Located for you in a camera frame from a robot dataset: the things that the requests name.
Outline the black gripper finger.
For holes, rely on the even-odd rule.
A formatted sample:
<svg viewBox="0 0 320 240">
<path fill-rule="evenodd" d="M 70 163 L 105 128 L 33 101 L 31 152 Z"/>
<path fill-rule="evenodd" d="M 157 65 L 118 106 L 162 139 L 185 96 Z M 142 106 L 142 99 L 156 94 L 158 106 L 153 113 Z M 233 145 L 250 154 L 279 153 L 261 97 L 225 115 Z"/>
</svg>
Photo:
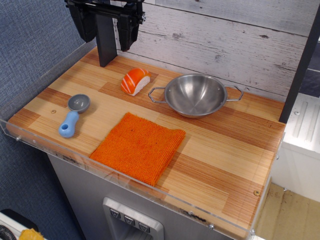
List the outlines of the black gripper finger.
<svg viewBox="0 0 320 240">
<path fill-rule="evenodd" d="M 139 23 L 129 15 L 121 15 L 117 20 L 117 30 L 119 35 L 120 49 L 126 52 L 137 40 Z"/>
<path fill-rule="evenodd" d="M 92 41 L 97 35 L 97 21 L 84 4 L 68 4 L 71 18 L 80 37 L 86 42 Z"/>
</svg>

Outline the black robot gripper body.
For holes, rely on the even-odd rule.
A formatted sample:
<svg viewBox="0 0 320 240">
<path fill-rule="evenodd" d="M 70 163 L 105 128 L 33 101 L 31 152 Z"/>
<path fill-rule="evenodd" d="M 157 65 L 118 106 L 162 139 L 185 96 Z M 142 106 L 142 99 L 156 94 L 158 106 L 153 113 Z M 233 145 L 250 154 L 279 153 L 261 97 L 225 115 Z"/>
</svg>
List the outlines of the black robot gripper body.
<svg viewBox="0 0 320 240">
<path fill-rule="evenodd" d="M 106 0 L 65 0 L 66 7 L 68 4 L 85 5 L 90 13 L 101 15 L 109 18 L 119 19 L 123 15 L 135 18 L 138 24 L 143 24 L 146 20 L 143 11 L 143 0 L 123 0 L 124 6 L 116 6 L 107 3 Z"/>
</svg>

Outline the black robot base post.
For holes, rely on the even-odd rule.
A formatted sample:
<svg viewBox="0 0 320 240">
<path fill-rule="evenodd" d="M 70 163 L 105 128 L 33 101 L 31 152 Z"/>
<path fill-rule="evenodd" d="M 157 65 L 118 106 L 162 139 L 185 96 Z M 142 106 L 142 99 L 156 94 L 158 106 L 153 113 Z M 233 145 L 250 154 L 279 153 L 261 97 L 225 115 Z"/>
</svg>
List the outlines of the black robot base post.
<svg viewBox="0 0 320 240">
<path fill-rule="evenodd" d="M 111 17 L 96 15 L 96 43 L 101 67 L 108 65 L 117 57 L 114 23 Z"/>
</svg>

